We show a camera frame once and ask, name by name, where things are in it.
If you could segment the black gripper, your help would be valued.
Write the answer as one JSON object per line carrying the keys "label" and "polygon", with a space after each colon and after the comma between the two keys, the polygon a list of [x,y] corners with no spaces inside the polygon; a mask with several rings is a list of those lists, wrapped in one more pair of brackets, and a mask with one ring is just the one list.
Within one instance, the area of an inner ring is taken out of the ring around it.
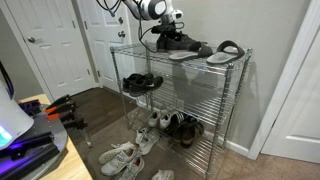
{"label": "black gripper", "polygon": [[151,28],[152,34],[164,34],[166,36],[176,36],[179,34],[178,28],[176,27],[177,22],[161,23],[160,25],[153,26]]}

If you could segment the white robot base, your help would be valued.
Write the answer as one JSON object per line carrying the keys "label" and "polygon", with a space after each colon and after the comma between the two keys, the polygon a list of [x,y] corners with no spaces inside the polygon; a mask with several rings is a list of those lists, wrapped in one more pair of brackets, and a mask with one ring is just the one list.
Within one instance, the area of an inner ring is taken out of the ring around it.
{"label": "white robot base", "polygon": [[3,150],[25,134],[34,120],[14,100],[12,81],[1,62],[0,71],[3,76],[0,81],[0,150]]}

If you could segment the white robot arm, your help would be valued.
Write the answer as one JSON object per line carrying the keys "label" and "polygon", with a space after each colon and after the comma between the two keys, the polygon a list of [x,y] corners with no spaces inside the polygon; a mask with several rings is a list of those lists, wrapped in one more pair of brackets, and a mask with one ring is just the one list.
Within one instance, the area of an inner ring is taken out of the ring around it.
{"label": "white robot arm", "polygon": [[153,26],[153,34],[176,31],[175,21],[183,16],[183,12],[175,9],[172,0],[122,0],[137,20],[160,20],[161,24]]}

